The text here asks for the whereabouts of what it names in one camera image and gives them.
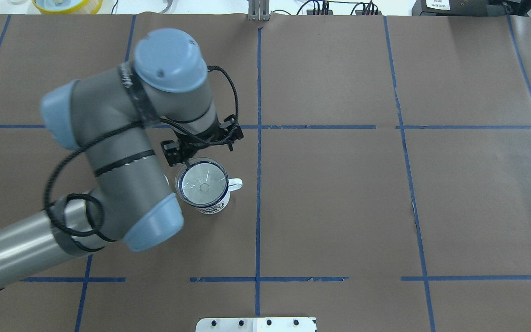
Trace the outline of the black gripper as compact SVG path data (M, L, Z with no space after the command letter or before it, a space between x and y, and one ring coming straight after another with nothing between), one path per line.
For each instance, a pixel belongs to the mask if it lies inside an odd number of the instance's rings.
M223 123L218 120L200 134L193 134L182 124L170 119L162 119L163 124L169 125L175 133L176 140L161 142L161 149L169 166L188 164L198 151L211 146L228 146L233 151L235 141L244 138L242 127L235 116L228 116Z

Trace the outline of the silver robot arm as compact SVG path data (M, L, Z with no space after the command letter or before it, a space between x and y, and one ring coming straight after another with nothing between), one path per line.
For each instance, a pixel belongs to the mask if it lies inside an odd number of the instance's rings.
M183 213L146 132L168 124L170 166L242 139L239 111L219 121L200 45L160 28L115 69L74 80L42 98L46 129L71 153L53 170L42 210L0 230L0 291L120 240L142 251L183 228Z

